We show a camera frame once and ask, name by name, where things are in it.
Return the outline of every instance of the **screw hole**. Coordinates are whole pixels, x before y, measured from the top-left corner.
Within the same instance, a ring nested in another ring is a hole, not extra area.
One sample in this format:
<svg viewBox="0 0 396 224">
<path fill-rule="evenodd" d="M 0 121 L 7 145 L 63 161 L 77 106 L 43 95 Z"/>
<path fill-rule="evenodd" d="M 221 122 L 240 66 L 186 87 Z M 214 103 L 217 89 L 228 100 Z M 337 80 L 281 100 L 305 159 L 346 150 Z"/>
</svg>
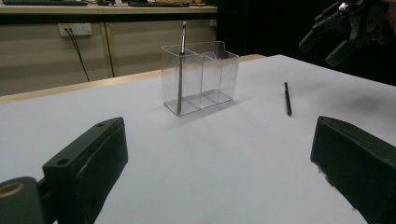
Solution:
<svg viewBox="0 0 396 224">
<path fill-rule="evenodd" d="M 67 164 L 69 162 L 69 159 L 63 159 L 63 160 L 59 160 L 58 161 L 58 165 L 65 165 L 65 164 Z"/>
</svg>

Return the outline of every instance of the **clear plastic container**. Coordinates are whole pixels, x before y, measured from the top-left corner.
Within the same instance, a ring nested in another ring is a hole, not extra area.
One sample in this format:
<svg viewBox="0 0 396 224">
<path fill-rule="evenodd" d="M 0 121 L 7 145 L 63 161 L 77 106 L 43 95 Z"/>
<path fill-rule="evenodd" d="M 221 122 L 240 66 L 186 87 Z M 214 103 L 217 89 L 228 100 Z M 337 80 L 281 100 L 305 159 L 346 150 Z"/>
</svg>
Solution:
<svg viewBox="0 0 396 224">
<path fill-rule="evenodd" d="M 223 42 L 162 47 L 163 103 L 177 115 L 233 99 L 239 57 Z"/>
</svg>

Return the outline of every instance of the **white tabletop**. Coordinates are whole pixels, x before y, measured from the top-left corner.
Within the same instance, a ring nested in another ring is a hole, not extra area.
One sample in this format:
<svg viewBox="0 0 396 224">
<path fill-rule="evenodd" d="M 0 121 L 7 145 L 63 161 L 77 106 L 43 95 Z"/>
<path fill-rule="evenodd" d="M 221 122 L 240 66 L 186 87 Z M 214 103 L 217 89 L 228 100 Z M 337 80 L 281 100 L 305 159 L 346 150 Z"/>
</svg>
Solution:
<svg viewBox="0 0 396 224">
<path fill-rule="evenodd" d="M 240 63 L 234 101 L 177 117 L 161 82 L 0 105 L 0 182 L 38 180 L 93 124 L 124 117 L 130 160 L 96 223 L 366 223 L 309 160 L 315 126 L 342 119 L 396 145 L 396 88 L 278 55 Z"/>
</svg>

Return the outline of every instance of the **electrical outlet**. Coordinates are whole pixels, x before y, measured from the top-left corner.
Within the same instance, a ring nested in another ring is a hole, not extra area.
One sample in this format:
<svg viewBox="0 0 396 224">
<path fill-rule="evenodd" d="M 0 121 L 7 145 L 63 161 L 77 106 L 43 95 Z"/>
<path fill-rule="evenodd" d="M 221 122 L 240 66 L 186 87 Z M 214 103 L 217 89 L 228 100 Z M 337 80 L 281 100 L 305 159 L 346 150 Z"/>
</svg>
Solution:
<svg viewBox="0 0 396 224">
<path fill-rule="evenodd" d="M 66 29 L 71 29 L 73 35 L 92 35 L 91 24 L 88 22 L 84 23 L 59 23 L 59 32 L 61 36 L 69 36 Z"/>
</svg>

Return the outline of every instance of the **power cord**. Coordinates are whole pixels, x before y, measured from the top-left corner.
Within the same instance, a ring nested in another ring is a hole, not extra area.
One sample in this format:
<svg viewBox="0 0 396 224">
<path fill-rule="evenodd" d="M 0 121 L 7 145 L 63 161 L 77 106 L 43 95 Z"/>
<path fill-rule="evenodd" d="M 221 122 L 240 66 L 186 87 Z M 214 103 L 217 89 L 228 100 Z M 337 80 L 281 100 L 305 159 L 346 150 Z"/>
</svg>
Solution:
<svg viewBox="0 0 396 224">
<path fill-rule="evenodd" d="M 69 37 L 70 37 L 70 39 L 73 42 L 73 45 L 74 45 L 74 47 L 76 49 L 76 52 L 77 52 L 77 55 L 79 57 L 79 61 L 81 62 L 81 65 L 82 65 L 82 69 L 84 69 L 85 76 L 87 77 L 87 80 L 90 82 L 90 78 L 88 77 L 87 70 L 85 69 L 84 62 L 82 61 L 81 52 L 79 51 L 79 47 L 78 47 L 75 35 L 73 33 L 73 30 L 72 30 L 72 28 L 64 28 L 64 29 L 69 34 Z"/>
</svg>

